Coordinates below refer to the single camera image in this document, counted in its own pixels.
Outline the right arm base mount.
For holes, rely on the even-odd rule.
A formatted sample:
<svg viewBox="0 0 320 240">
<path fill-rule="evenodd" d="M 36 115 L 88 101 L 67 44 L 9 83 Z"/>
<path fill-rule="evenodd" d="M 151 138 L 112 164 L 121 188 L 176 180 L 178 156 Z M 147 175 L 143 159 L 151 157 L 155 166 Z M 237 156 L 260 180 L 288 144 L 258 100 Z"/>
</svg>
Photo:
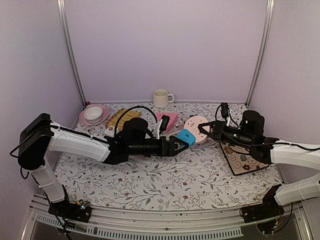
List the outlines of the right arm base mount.
<svg viewBox="0 0 320 240">
<path fill-rule="evenodd" d="M 255 205 L 244 205 L 240 208 L 239 214 L 245 223 L 261 221 L 285 213 L 284 208 L 273 199 L 263 199 L 262 203 Z"/>
</svg>

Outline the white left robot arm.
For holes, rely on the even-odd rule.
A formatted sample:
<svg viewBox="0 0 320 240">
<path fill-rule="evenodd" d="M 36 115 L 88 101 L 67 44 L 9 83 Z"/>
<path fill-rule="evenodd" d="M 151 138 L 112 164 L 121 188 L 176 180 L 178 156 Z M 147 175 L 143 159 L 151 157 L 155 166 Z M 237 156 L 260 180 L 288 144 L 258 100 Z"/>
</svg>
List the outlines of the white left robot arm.
<svg viewBox="0 0 320 240">
<path fill-rule="evenodd" d="M 47 165 L 47 152 L 62 152 L 87 157 L 108 165 L 128 161 L 129 156 L 173 157 L 186 150 L 189 144 L 172 135 L 160 136 L 162 122 L 153 131 L 148 122 L 135 117 L 125 121 L 122 130 L 113 137 L 99 138 L 51 121 L 47 113 L 40 114 L 21 133 L 19 144 L 10 151 L 19 166 L 30 172 L 49 201 L 63 216 L 74 213 L 74 205 L 67 200 L 63 185 Z"/>
</svg>

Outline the cyan square plug adapter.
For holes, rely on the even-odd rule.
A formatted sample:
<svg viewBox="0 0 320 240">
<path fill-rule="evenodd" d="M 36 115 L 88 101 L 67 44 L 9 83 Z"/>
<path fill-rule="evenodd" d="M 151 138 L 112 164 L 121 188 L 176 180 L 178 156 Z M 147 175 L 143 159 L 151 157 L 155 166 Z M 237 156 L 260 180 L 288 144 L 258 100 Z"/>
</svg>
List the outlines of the cyan square plug adapter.
<svg viewBox="0 0 320 240">
<path fill-rule="evenodd" d="M 187 143 L 189 148 L 196 142 L 196 137 L 187 129 L 182 129 L 176 137 Z"/>
</svg>

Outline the pink triangular power socket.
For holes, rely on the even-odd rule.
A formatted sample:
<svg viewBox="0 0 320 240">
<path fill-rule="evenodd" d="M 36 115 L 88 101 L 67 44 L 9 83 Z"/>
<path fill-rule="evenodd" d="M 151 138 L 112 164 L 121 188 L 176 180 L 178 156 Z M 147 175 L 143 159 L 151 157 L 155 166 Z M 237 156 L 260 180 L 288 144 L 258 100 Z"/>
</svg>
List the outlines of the pink triangular power socket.
<svg viewBox="0 0 320 240">
<path fill-rule="evenodd" d="M 178 114 L 175 112 L 157 112 L 155 115 L 158 121 L 161 119 L 163 115 L 169 116 L 170 119 L 169 119 L 167 129 L 166 131 L 164 131 L 165 134 L 167 134 L 171 130 L 171 128 L 173 127 L 173 125 L 176 123 L 178 119 Z"/>
</svg>

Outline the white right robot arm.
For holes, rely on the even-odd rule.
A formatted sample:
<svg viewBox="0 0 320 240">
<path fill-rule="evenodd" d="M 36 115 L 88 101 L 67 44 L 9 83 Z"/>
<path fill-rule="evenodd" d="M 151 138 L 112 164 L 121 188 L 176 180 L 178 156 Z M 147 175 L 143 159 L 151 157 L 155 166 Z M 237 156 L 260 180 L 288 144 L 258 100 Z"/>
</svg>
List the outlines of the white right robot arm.
<svg viewBox="0 0 320 240">
<path fill-rule="evenodd" d="M 269 218 L 279 206 L 320 196 L 320 146 L 264 136 L 264 125 L 260 113 L 246 110 L 238 127 L 214 120 L 198 129 L 212 140 L 245 148 L 259 163 L 280 167 L 284 183 L 272 186 L 258 208 L 262 218 Z"/>
</svg>

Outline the round pink power socket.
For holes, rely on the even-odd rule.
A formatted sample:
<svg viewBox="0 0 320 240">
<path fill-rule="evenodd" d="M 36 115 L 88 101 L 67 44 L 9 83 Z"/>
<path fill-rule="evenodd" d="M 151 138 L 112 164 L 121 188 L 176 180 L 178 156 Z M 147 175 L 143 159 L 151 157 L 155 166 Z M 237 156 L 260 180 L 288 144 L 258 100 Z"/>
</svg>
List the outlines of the round pink power socket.
<svg viewBox="0 0 320 240">
<path fill-rule="evenodd" d="M 203 116 L 192 116 L 184 124 L 184 129 L 188 130 L 195 137 L 195 144 L 201 144 L 206 141 L 207 135 L 200 133 L 198 126 L 207 123 L 208 120 Z"/>
</svg>

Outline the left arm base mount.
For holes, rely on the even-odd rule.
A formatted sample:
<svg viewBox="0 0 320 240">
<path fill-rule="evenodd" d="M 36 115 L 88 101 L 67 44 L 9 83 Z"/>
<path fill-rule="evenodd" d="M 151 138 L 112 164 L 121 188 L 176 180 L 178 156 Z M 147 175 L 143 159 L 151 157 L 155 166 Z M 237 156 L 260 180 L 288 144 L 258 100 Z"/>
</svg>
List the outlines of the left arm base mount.
<svg viewBox="0 0 320 240">
<path fill-rule="evenodd" d="M 63 200 L 57 203 L 50 202 L 48 213 L 67 220 L 88 223 L 91 218 L 92 208 Z"/>
</svg>

